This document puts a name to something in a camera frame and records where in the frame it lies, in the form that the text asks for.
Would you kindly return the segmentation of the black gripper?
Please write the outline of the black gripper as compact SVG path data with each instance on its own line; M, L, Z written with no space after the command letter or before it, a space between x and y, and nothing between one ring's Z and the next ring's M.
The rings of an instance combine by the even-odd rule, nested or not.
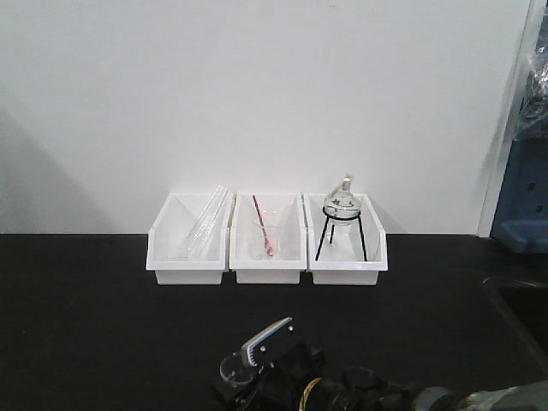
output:
M251 382L233 386L221 376L211 385L225 410L341 410L343 386L324 377L324 351L303 341L268 365L255 367Z

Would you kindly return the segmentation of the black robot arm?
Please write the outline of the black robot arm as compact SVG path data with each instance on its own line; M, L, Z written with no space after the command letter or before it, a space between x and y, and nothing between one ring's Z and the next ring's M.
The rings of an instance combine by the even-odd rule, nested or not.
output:
M349 366L329 378L320 348L297 343L261 366L219 368L212 384L225 410L545 410L547 383L483 390L459 397L441 386L397 384L372 370Z

